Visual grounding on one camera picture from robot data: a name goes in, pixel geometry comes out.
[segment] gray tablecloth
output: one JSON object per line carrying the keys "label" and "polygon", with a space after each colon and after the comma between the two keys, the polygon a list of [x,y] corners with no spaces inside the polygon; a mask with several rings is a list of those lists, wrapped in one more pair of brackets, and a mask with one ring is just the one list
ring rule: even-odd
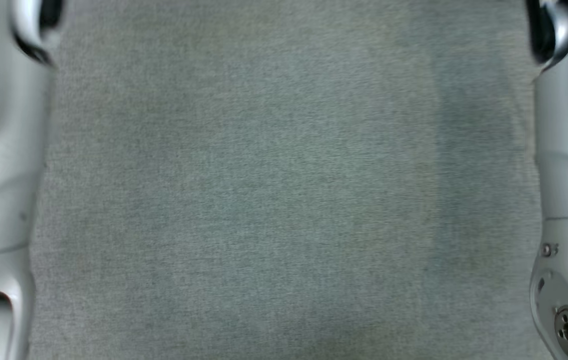
{"label": "gray tablecloth", "polygon": [[68,3],[33,359],[550,359],[524,2]]}

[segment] gray fabric surface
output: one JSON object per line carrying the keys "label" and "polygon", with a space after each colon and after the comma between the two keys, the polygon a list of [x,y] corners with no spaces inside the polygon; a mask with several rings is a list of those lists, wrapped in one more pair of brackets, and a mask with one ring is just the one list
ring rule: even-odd
{"label": "gray fabric surface", "polygon": [[550,359],[522,1],[69,3],[33,359]]}

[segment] fabric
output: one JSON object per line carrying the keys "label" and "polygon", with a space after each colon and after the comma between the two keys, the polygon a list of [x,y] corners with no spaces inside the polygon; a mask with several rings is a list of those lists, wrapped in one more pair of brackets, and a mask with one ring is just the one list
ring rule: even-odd
{"label": "fabric", "polygon": [[524,2],[67,5],[32,359],[551,359]]}

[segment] bolt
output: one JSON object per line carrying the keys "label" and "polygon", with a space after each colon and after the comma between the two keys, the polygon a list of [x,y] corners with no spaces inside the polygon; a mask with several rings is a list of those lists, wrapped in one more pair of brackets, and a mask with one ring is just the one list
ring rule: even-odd
{"label": "bolt", "polygon": [[545,243],[545,244],[542,245],[542,256],[544,256],[545,258],[548,258],[549,256],[551,256],[552,251],[553,251],[553,248],[551,248],[551,244]]}

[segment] screw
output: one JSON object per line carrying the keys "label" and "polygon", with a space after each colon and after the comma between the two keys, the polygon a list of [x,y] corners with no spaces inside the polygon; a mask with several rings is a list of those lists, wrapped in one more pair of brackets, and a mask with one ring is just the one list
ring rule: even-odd
{"label": "screw", "polygon": [[549,256],[551,256],[552,251],[553,251],[553,248],[551,248],[551,244],[545,243],[545,244],[542,245],[542,256],[544,256],[545,258],[548,258]]}

